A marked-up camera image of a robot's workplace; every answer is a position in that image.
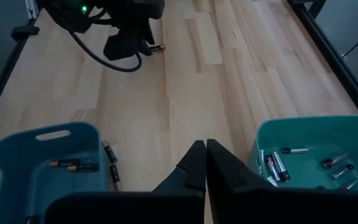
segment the bin rim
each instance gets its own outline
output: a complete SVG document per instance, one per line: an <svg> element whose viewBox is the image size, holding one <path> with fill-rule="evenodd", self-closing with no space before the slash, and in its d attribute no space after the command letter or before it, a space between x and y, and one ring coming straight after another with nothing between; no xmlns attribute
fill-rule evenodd
<svg viewBox="0 0 358 224"><path fill-rule="evenodd" d="M256 143L256 146L257 146L257 149L260 149L260 146L259 146L259 134L260 134L260 131L262 130L262 128L266 125L266 124L269 124L269 123L272 123L272 122L277 122L277 121L284 121L284 120L295 120L295 119L315 119L315 118L358 118L358 114L355 114L355 115L321 115L321 116L296 116L296 117L289 117L289 118L275 118L275 119L268 119L264 122L262 122L259 127L258 127L258 130L257 130L257 133L256 133L256 138L255 138L255 143Z"/></svg>
<svg viewBox="0 0 358 224"><path fill-rule="evenodd" d="M14 136L17 136L17 135L20 135L20 134L24 134L24 133L28 133L28 132L32 132L32 131L40 131L40 130L43 130L43 129L49 129L49 128L59 128L59 127L62 127L62 126L68 126L68 125L72 125L72 124L80 124L80 125L85 125L85 126L89 126L91 128L93 128L97 134L100 136L100 133L99 133L99 130L91 123L89 122L86 122L86 121L73 121L73 122L67 122L67 123L62 123L62 124L55 124L55 125L51 125L51 126L45 126L45 127L41 127L41 128L34 128L34 129L28 129L28 130L24 130L24 131L19 131L19 132L16 132L16 133L12 133L12 134L9 134L7 135L6 137L3 137L1 140L0 140L0 143L11 138L11 137L14 137Z"/></svg>

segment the light wood surface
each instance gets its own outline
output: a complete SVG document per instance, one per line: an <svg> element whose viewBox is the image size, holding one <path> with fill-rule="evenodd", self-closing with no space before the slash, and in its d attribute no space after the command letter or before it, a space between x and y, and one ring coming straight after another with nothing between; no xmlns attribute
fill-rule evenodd
<svg viewBox="0 0 358 224"><path fill-rule="evenodd" d="M266 119L358 113L284 0L165 2L152 26L167 49L135 73L98 64L42 11L0 99L0 139L88 121L118 145L123 189L150 191L195 140L246 161ZM94 25L81 38L102 55L115 32Z"/></svg>

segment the black frame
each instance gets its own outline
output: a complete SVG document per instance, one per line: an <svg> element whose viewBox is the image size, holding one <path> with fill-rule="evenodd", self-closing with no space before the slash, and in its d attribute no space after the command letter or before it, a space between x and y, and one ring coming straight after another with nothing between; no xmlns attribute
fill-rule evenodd
<svg viewBox="0 0 358 224"><path fill-rule="evenodd" d="M35 22L36 19L29 19L27 25L34 26ZM0 97L2 92L4 91L5 85L9 77L11 76L11 73L16 65L16 62L19 59L20 54L22 53L22 50L26 42L27 42L27 38L23 38L17 41L15 48L13 49L11 55L9 56L7 63L4 66L4 69L2 70L2 75L0 76Z"/></svg>
<svg viewBox="0 0 358 224"><path fill-rule="evenodd" d="M325 0L287 1L358 108L358 80L355 79L350 68L345 64L332 43L328 40L324 32L314 20L314 17L317 15L313 12L319 12L325 3ZM312 7L314 7L314 9L312 11L308 11L303 5L307 2L313 2Z"/></svg>

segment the teal plastic bin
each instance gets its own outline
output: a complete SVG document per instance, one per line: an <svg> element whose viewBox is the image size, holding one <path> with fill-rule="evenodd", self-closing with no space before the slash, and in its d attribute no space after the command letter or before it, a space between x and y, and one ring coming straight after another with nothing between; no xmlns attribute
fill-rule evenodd
<svg viewBox="0 0 358 224"><path fill-rule="evenodd" d="M282 154L283 147L307 147L304 154ZM291 177L288 182L278 182L280 187L313 189L323 186L338 189L358 179L358 116L320 116L275 119L263 123L257 133L249 167L265 178L271 175L264 156L277 151ZM347 159L330 169L323 169L321 161L345 152ZM332 180L330 174L346 164L354 170ZM358 185L351 190L358 190Z"/></svg>
<svg viewBox="0 0 358 224"><path fill-rule="evenodd" d="M48 133L66 136L45 140ZM0 224L25 223L40 215L56 199L73 192L108 190L106 159L98 130L88 123L69 123L13 134L0 141ZM71 173L51 168L55 159L78 158L97 163L97 172Z"/></svg>

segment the silver battery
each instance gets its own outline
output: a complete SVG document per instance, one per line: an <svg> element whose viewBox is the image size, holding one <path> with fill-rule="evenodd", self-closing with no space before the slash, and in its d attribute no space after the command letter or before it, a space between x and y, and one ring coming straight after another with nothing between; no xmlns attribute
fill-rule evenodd
<svg viewBox="0 0 358 224"><path fill-rule="evenodd" d="M263 149L260 150L260 158L263 159L265 157L265 151Z"/></svg>
<svg viewBox="0 0 358 224"><path fill-rule="evenodd" d="M302 148L289 148L289 147L285 147L281 149L281 152L283 154L301 154L301 153L306 153L308 152L309 149L307 147L302 147Z"/></svg>
<svg viewBox="0 0 358 224"><path fill-rule="evenodd" d="M358 179L353 180L352 182L346 184L345 186L341 187L341 190L350 190L352 187L358 184Z"/></svg>
<svg viewBox="0 0 358 224"><path fill-rule="evenodd" d="M347 157L347 153L342 154L342 155L340 155L340 156L337 156L337 157L335 157L335 158L333 159L333 162L332 162L332 163L335 164L335 163L337 163L337 162L339 162L339 161L345 159L346 157Z"/></svg>
<svg viewBox="0 0 358 224"><path fill-rule="evenodd" d="M274 181L274 179L273 179L272 176L268 177L267 180L268 180L274 187L278 187L278 184L276 183L276 181Z"/></svg>
<svg viewBox="0 0 358 224"><path fill-rule="evenodd" d="M273 160L274 160L274 163L275 163L276 166L277 166L278 172L285 172L285 171L287 171L287 170L285 169L285 166L284 166L284 164L283 164L283 161L281 160L280 155L278 155L278 152L273 152Z"/></svg>
<svg viewBox="0 0 358 224"><path fill-rule="evenodd" d="M266 162L267 162L268 168L270 169L271 173L273 174L274 180L280 181L280 177L278 176L278 172L276 170L276 167L274 166L273 157L267 156Z"/></svg>
<svg viewBox="0 0 358 224"><path fill-rule="evenodd" d="M341 170L333 173L330 175L330 177L333 179L333 180L336 180L338 179L340 176L342 176L343 174L351 171L354 169L354 166L352 164L348 164L346 165L345 167L343 167Z"/></svg>

